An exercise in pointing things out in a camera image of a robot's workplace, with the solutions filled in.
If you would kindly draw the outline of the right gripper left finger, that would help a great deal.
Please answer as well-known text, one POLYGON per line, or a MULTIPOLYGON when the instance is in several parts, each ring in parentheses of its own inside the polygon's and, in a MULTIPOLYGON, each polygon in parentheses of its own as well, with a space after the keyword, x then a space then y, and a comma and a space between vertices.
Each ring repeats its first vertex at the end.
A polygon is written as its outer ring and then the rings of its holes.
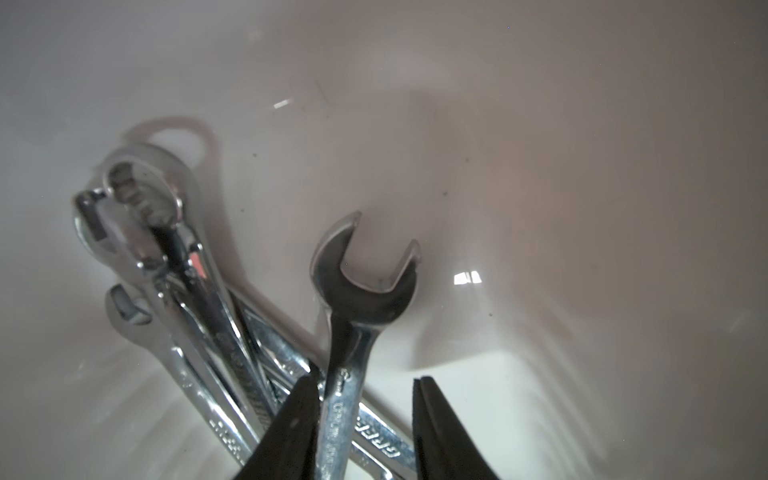
POLYGON ((315 378, 301 377, 235 479, 313 479, 320 407, 315 378))

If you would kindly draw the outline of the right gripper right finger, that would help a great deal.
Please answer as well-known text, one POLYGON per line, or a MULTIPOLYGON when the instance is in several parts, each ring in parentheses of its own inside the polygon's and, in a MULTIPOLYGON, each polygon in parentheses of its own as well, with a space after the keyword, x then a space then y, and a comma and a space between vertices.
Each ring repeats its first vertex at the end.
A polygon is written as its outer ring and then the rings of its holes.
POLYGON ((418 479, 498 479, 433 377, 413 382, 412 430, 418 479))

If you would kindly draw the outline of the thin silver wrench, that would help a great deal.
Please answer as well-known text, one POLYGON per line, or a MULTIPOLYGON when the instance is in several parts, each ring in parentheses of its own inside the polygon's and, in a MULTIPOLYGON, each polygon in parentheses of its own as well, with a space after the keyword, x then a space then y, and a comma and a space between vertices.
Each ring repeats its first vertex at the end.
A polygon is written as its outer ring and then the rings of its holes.
POLYGON ((82 243, 120 278, 106 297, 115 327, 164 364, 239 463, 265 443, 306 376, 322 398, 318 478, 342 478, 349 462, 376 479, 415 477, 411 437, 390 426, 362 392, 375 341, 415 295, 417 243, 386 287, 371 288, 348 275, 344 259, 360 214, 327 231, 310 267, 331 333, 330 358, 320 367, 225 287, 182 206, 163 203, 144 218, 102 190, 83 191, 74 204, 82 243))

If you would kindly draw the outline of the silver double open-end wrench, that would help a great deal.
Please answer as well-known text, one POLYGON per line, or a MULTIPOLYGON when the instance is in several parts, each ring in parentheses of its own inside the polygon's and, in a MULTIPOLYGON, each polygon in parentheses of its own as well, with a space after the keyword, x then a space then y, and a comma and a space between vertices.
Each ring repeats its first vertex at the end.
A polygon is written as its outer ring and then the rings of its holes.
POLYGON ((345 255, 361 219, 362 212, 354 211, 333 224, 319 241, 310 263, 310 278, 330 330, 316 441, 317 479, 345 476, 373 346, 403 315, 417 291, 421 249, 416 240, 408 244, 387 284, 368 286, 345 273, 345 255))

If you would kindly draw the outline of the white plastic storage box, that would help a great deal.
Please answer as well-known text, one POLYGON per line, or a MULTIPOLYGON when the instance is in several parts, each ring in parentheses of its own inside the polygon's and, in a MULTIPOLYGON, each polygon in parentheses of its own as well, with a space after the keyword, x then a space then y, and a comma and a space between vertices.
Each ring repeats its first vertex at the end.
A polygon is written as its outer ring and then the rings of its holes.
POLYGON ((323 233, 372 280, 419 241, 368 389, 408 425, 433 376, 501 478, 766 477, 765 2, 3 2, 5 479, 236 472, 72 225, 127 141, 317 353, 323 233))

